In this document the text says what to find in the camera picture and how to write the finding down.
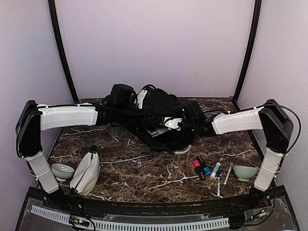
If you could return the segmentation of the dog picture book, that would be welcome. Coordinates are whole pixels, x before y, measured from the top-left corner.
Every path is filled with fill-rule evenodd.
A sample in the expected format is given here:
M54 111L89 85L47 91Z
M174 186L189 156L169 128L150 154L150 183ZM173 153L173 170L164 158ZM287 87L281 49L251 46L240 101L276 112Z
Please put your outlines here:
M165 132L167 132L168 129L167 128L149 128L147 129L147 132L152 136L152 137L156 137L159 136Z

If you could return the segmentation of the black student bag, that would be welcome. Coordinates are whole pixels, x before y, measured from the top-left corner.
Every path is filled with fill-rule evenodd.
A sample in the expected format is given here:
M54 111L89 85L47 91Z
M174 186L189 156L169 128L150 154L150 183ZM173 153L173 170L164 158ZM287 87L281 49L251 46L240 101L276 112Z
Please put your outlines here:
M185 153L203 130L205 115L197 101L182 103L148 84L139 92L115 84L99 104L100 125L124 127L155 151Z

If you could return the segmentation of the white pencil pouch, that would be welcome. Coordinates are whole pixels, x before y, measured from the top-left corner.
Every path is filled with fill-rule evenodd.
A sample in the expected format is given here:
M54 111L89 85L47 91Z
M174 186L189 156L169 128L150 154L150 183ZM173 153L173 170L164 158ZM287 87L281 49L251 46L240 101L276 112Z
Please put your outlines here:
M90 150L78 165L70 181L70 197L88 195L95 187L101 171L97 146L92 145Z

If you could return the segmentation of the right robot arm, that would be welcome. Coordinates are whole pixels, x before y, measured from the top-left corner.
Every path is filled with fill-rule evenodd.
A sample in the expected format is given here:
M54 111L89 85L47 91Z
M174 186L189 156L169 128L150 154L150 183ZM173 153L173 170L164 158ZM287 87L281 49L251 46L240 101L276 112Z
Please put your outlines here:
M240 131L263 135L264 141L259 145L263 159L253 186L256 190L245 199L245 204L255 209L263 203L263 192L277 177L284 159L298 141L302 124L294 110L269 99L264 104L237 111L213 111L210 117L203 111L186 115L181 127L191 128L200 137Z

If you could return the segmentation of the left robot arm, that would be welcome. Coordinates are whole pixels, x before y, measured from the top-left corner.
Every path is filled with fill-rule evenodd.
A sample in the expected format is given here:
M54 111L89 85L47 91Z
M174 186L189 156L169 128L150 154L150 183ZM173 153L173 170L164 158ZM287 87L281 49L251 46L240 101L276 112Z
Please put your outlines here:
M70 126L64 128L63 134L61 128L53 128L42 132L42 145L46 158L51 157L50 163L63 162L77 166L79 159L86 154L87 146L95 144L98 146L100 161L102 165L115 165L117 161L130 162L131 159L143 158L144 155L151 155L152 151L143 144L138 138L131 135L124 128L108 126ZM28 186L33 186L35 180L31 180L29 169L26 162L17 160L15 157L16 170L11 179L11 191L18 191L17 194L24 194ZM109 188L109 184L119 182L123 186L117 188L129 187L133 185L133 180L120 180L117 174L112 173L112 178L107 186L102 186L103 180L98 181L98 188Z

